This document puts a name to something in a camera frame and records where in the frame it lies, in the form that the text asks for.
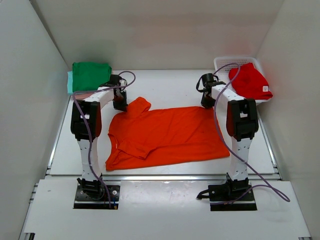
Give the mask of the orange t shirt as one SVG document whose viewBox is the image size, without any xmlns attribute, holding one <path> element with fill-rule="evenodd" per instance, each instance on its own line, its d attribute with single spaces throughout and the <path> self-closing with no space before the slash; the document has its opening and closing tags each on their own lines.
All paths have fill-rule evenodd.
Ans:
<svg viewBox="0 0 320 240">
<path fill-rule="evenodd" d="M 151 109 L 143 97 L 110 122 L 107 171 L 228 158 L 214 122 L 214 110 L 200 106 Z"/>
</svg>

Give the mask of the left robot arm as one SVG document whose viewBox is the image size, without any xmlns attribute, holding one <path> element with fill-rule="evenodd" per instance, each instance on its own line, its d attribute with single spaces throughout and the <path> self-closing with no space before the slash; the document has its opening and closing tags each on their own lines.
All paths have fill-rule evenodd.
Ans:
<svg viewBox="0 0 320 240">
<path fill-rule="evenodd" d="M 78 184 L 83 193 L 94 201 L 109 197 L 110 192 L 103 183 L 98 160 L 98 137 L 102 132 L 102 108 L 112 102 L 113 108 L 127 110 L 128 85 L 120 74 L 111 74 L 108 82 L 101 84 L 85 99 L 74 99 L 70 130 L 74 135 L 81 156 L 82 177 Z"/>
</svg>

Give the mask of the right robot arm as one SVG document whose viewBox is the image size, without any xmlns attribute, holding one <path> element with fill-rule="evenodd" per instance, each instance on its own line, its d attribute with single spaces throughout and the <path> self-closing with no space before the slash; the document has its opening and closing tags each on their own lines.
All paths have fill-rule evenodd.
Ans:
<svg viewBox="0 0 320 240">
<path fill-rule="evenodd" d="M 233 201 L 250 191 L 247 163 L 255 133 L 259 129 L 256 101 L 244 98 L 228 87 L 212 73 L 200 77 L 196 90 L 202 93 L 201 105 L 209 109 L 221 103 L 226 108 L 226 130 L 231 137 L 230 167 L 226 181 L 210 185 L 201 191 L 197 199 Z"/>
</svg>

